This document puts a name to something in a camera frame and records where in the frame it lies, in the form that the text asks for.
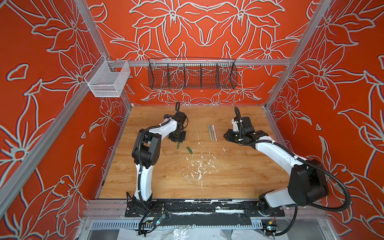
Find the pink pen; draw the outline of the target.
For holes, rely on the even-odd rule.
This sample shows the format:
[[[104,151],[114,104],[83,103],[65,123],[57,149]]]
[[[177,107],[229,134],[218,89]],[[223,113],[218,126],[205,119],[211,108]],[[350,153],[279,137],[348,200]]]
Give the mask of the pink pen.
[[[217,139],[215,125],[211,125],[211,128],[212,128],[212,133],[213,133],[213,139],[214,139],[214,141],[217,141],[218,139]]]

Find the light green pen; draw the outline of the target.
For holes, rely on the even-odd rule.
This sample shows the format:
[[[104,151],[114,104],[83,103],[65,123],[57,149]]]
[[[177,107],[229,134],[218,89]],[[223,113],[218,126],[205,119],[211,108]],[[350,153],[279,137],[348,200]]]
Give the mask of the light green pen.
[[[213,136],[212,136],[211,125],[210,124],[208,124],[208,131],[209,131],[209,135],[210,135],[210,140],[212,141],[213,140]]]

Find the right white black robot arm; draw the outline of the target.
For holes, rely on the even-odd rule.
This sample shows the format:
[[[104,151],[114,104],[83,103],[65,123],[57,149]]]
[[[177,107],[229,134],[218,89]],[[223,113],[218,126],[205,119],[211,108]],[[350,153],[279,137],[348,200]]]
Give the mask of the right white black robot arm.
[[[287,187],[259,196],[258,211],[261,215],[269,216],[281,206],[305,207],[329,194],[320,162],[305,158],[305,163],[300,162],[300,156],[283,149],[267,133],[255,131],[248,117],[235,117],[231,123],[233,128],[224,134],[228,142],[249,146],[265,154],[290,176]]]

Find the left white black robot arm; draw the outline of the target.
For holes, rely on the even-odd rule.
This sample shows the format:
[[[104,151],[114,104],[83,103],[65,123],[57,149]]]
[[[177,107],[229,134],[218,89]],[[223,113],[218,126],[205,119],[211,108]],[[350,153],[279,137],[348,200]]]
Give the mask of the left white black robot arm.
[[[160,158],[162,140],[182,143],[186,139],[184,123],[188,120],[185,113],[176,111],[174,115],[164,115],[164,120],[138,133],[132,151],[137,170],[136,191],[133,202],[142,211],[154,212],[152,207],[152,175],[154,166]]]

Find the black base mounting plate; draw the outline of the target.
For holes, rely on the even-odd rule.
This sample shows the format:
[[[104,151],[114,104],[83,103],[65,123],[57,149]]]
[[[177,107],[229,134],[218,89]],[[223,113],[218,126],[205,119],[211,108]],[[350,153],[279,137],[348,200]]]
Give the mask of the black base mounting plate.
[[[244,214],[246,217],[285,217],[283,207],[261,215],[258,200],[241,199],[153,199],[152,205],[168,214]],[[125,217],[142,217],[146,213],[139,200],[128,200]]]

